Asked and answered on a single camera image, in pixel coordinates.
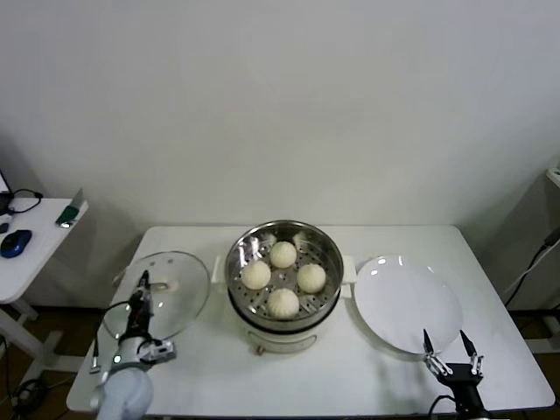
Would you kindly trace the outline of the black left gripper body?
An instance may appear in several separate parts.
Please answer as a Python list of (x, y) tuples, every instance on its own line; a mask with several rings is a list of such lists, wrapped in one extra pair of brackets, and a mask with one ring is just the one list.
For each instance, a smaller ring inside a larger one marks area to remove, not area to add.
[(151, 322), (151, 294), (135, 292), (129, 299), (129, 316), (125, 330), (126, 338), (149, 338)]

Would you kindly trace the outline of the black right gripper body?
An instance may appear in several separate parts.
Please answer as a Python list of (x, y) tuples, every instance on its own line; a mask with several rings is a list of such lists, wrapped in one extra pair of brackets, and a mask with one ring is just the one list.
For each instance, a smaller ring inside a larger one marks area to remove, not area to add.
[(487, 418), (487, 409), (478, 392), (482, 376), (473, 373), (467, 363), (450, 363), (448, 367), (451, 373), (437, 374), (437, 381), (451, 390), (457, 419)]

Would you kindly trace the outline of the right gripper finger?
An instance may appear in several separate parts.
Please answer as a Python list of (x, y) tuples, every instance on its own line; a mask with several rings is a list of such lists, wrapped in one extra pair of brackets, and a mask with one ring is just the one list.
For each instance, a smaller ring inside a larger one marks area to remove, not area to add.
[(436, 354), (428, 332), (423, 329), (423, 361), (430, 372), (435, 376), (451, 376), (453, 371)]
[(482, 361), (484, 356), (478, 354), (475, 345), (473, 342), (467, 337), (466, 333), (463, 330), (459, 331), (460, 337), (462, 339), (465, 351), (467, 356), (470, 359), (470, 372), (472, 376), (476, 376), (479, 378), (483, 377), (482, 373)]

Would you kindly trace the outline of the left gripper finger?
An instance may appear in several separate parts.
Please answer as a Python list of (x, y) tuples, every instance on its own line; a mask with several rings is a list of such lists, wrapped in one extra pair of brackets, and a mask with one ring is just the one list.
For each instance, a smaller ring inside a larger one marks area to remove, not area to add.
[(138, 305), (148, 305), (151, 301), (150, 273), (146, 269), (140, 276), (136, 286), (136, 303)]

